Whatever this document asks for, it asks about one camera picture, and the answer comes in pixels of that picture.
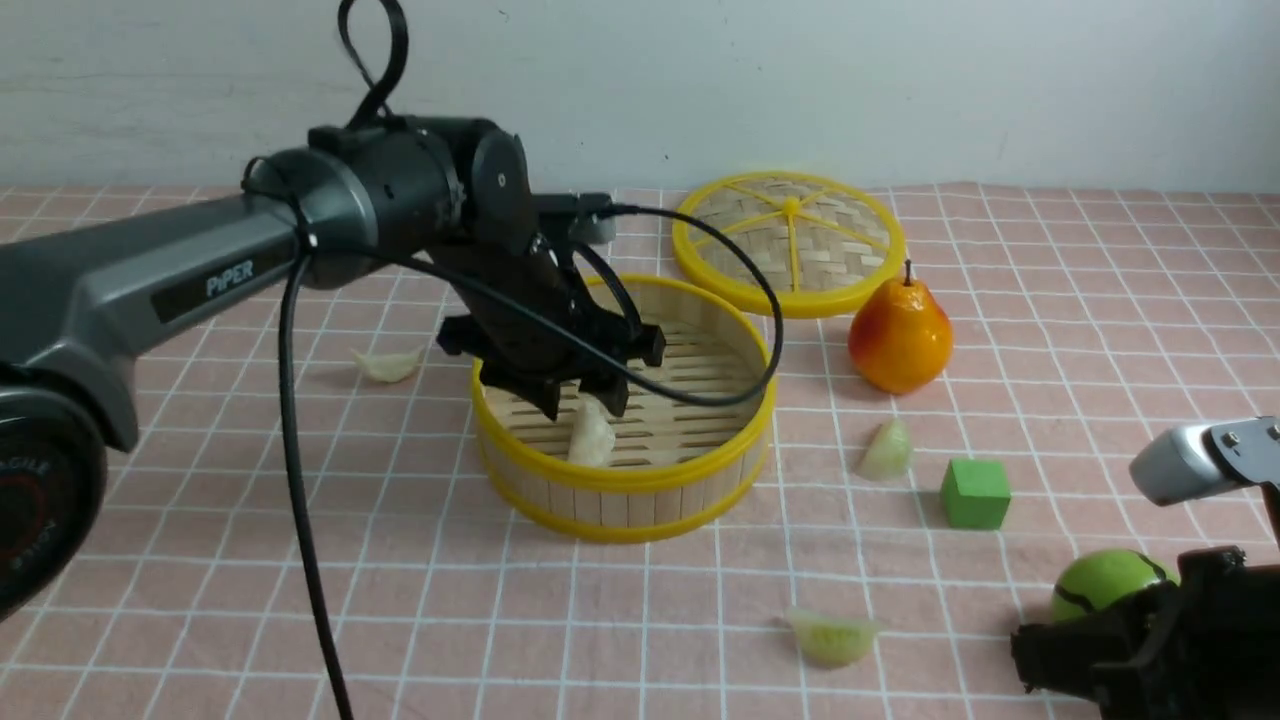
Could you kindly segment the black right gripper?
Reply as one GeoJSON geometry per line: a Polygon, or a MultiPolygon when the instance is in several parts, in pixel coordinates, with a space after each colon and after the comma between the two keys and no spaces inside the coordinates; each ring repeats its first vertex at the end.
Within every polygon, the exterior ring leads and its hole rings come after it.
{"type": "Polygon", "coordinates": [[[1103,719],[1275,719],[1279,574],[1235,547],[1183,553],[1181,582],[1151,585],[1011,637],[1027,691],[1093,702],[1103,719]]]}

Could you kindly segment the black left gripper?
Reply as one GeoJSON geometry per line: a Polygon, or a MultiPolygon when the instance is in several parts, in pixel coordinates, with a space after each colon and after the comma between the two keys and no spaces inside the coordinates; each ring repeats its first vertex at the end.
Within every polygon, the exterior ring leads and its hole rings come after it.
{"type": "Polygon", "coordinates": [[[603,256],[584,243],[538,241],[526,254],[461,240],[436,246],[436,265],[467,311],[448,316],[436,336],[451,356],[468,355],[509,391],[556,421],[562,384],[585,380],[613,418],[630,393],[621,368],[660,366],[662,328],[637,304],[603,256]]]}

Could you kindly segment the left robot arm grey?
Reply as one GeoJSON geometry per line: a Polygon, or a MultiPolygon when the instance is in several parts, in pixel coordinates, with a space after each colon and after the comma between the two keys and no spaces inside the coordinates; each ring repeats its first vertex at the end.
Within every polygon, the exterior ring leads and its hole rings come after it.
{"type": "Polygon", "coordinates": [[[547,416],[558,382],[614,415],[626,379],[658,366],[662,331],[618,296],[596,304],[571,233],[602,240],[604,193],[534,193],[520,140],[486,119],[399,117],[319,127],[262,159],[242,193],[3,245],[3,615],[47,587],[101,509],[108,451],[138,443],[134,363],[273,287],[337,290],[425,252],[467,313],[439,347],[547,416]]]}

